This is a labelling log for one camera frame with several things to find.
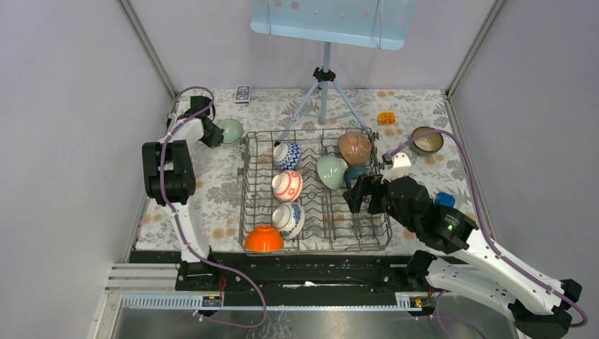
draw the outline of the ceramic bowl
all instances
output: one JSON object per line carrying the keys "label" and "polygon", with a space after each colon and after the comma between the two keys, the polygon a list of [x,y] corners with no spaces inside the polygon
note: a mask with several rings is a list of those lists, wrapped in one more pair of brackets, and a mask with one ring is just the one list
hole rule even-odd
{"label": "ceramic bowl", "polygon": [[339,189],[343,184],[343,173],[348,169],[348,164],[338,157],[327,155],[321,157],[316,163],[316,170],[320,180],[330,189]]}
{"label": "ceramic bowl", "polygon": [[273,226],[283,239],[296,237],[306,220],[306,213],[298,203],[284,203],[273,212]]}
{"label": "ceramic bowl", "polygon": [[[422,126],[418,127],[412,132],[412,137],[419,136],[420,134],[428,131],[433,131],[432,127]],[[433,133],[422,138],[414,140],[412,147],[416,153],[423,155],[429,155],[437,152],[443,147],[443,136],[440,133]]]}
{"label": "ceramic bowl", "polygon": [[274,227],[260,225],[247,235],[245,248],[260,252],[277,251],[283,248],[283,237]]}
{"label": "ceramic bowl", "polygon": [[347,132],[339,137],[339,151],[350,166],[365,165],[370,158],[372,145],[366,134]]}
{"label": "ceramic bowl", "polygon": [[275,197],[282,203],[295,201],[303,187],[302,175],[297,171],[284,171],[275,175],[271,185],[275,192]]}
{"label": "ceramic bowl", "polygon": [[280,171],[295,171],[301,160],[302,148],[296,143],[280,143],[273,150],[273,161]]}
{"label": "ceramic bowl", "polygon": [[374,172],[365,166],[352,166],[348,168],[344,175],[345,185],[348,187],[348,189],[351,189],[354,186],[360,174],[374,175]]}
{"label": "ceramic bowl", "polygon": [[225,130],[223,133],[223,143],[234,143],[242,137],[243,126],[235,119],[221,120],[216,123],[216,126]]}

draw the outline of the floral tablecloth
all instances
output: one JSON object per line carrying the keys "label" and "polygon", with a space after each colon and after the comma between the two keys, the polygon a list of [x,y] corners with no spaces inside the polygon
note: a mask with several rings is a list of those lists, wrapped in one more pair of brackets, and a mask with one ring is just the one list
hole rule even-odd
{"label": "floral tablecloth", "polygon": [[[306,90],[253,89],[249,104],[235,104],[234,90],[216,90],[215,121],[226,118],[239,120],[245,131],[283,130]],[[380,133],[376,141],[379,156],[406,141],[419,126],[432,126],[450,131],[451,125],[440,90],[348,90],[348,97],[362,115],[367,126]],[[206,95],[190,90],[182,96],[178,114],[189,108],[189,97]],[[320,114],[320,95],[312,95],[305,112]],[[397,122],[393,126],[380,126],[376,120],[380,112],[392,111]],[[328,115],[342,115],[349,109],[336,90],[328,92]],[[359,126],[352,117],[319,122],[317,118],[300,117],[292,129],[331,129]],[[201,142],[191,149],[191,159],[196,173],[196,193],[191,201],[198,213],[204,232],[214,251],[243,251],[239,245],[240,176],[242,166],[241,145],[223,145],[207,148]],[[424,184],[431,195],[443,191],[456,198],[456,208],[474,219],[473,204],[466,184],[465,171],[452,142],[435,155],[427,157],[406,150],[412,162],[410,176]],[[412,254],[417,249],[427,249],[413,233],[395,220],[391,221],[393,238],[384,251],[371,254]],[[154,200],[149,200],[146,213],[139,222],[137,250],[179,250],[171,220]]]}

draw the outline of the light blue board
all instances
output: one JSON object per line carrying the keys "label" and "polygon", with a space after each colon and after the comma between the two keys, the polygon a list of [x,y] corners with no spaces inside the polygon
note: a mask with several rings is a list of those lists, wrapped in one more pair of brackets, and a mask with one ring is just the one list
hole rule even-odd
{"label": "light blue board", "polygon": [[251,29],[283,37],[400,49],[416,1],[252,0]]}

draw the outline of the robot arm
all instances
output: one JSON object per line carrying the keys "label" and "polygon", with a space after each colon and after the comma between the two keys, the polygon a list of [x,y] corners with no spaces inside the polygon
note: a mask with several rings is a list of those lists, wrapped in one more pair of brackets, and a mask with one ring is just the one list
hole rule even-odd
{"label": "robot arm", "polygon": [[176,209],[176,213],[166,206],[160,192],[160,178],[158,166],[160,156],[162,155],[162,145],[166,136],[152,143],[144,143],[142,147],[143,156],[143,178],[146,186],[146,193],[150,198],[162,206],[169,220],[178,218],[183,229],[188,244],[184,243],[179,232],[177,239],[181,247],[181,259],[188,263],[196,263],[200,260],[193,255],[188,246],[203,258],[207,258],[210,252],[208,238],[204,235],[199,220],[195,218],[197,213],[192,213],[193,204],[187,203],[190,196],[196,191],[196,178],[194,167],[189,155],[188,145],[193,145],[201,141],[210,148],[219,146],[223,142],[223,130],[219,129],[208,116],[202,116],[198,119],[192,119],[187,123],[184,120],[193,114],[207,107],[210,104],[210,98],[204,96],[191,97],[191,107],[187,112],[178,117],[172,124],[172,131],[176,125],[183,124],[177,133],[171,137],[166,147],[166,165],[165,165],[165,191],[168,200]]}
{"label": "robot arm", "polygon": [[[408,277],[417,287],[436,287],[462,293],[507,315],[518,329],[532,338],[561,338],[571,324],[569,305],[548,293],[524,274],[497,257],[474,220],[455,208],[433,203],[426,187],[407,177],[410,162],[395,155],[385,176],[361,175],[343,194],[350,210],[360,210],[364,196],[371,196],[368,212],[387,213],[429,248],[455,256],[478,269],[459,270],[432,254],[417,252],[408,264]],[[503,257],[542,280],[555,291],[578,301],[581,286],[573,280],[557,280],[530,267],[497,243]]]}

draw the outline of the light green bowl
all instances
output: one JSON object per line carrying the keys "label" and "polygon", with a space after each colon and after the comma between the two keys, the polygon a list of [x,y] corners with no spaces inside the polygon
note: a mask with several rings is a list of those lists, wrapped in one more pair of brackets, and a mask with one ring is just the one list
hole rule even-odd
{"label": "light green bowl", "polygon": [[343,174],[348,169],[345,160],[327,155],[316,163],[320,180],[330,189],[339,189],[343,185]]}
{"label": "light green bowl", "polygon": [[235,119],[225,119],[216,123],[220,129],[224,129],[223,143],[234,143],[239,140],[243,134],[243,126]]}

